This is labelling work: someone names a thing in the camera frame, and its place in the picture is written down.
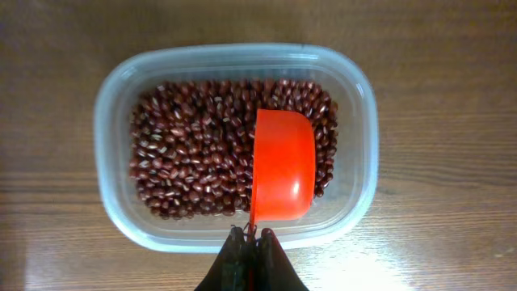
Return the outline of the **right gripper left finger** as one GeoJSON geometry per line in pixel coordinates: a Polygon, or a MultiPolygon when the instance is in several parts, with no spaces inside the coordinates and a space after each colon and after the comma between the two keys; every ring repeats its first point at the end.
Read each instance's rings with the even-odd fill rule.
{"type": "Polygon", "coordinates": [[[195,291],[248,291],[252,261],[251,245],[243,228],[233,226],[221,251],[195,291]]]}

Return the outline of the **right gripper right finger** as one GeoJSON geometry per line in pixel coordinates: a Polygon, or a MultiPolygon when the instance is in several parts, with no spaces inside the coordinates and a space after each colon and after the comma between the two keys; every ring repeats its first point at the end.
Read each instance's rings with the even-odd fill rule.
{"type": "Polygon", "coordinates": [[[272,229],[265,228],[258,240],[254,267],[254,290],[308,291],[290,263],[272,229]]]}

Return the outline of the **orange plastic measuring scoop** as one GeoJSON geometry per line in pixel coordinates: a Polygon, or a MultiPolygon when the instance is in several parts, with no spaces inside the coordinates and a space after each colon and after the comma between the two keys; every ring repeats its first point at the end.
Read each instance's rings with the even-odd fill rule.
{"type": "Polygon", "coordinates": [[[315,179],[316,146],[309,119],[298,112],[259,109],[250,226],[303,217],[313,201],[315,179]]]}

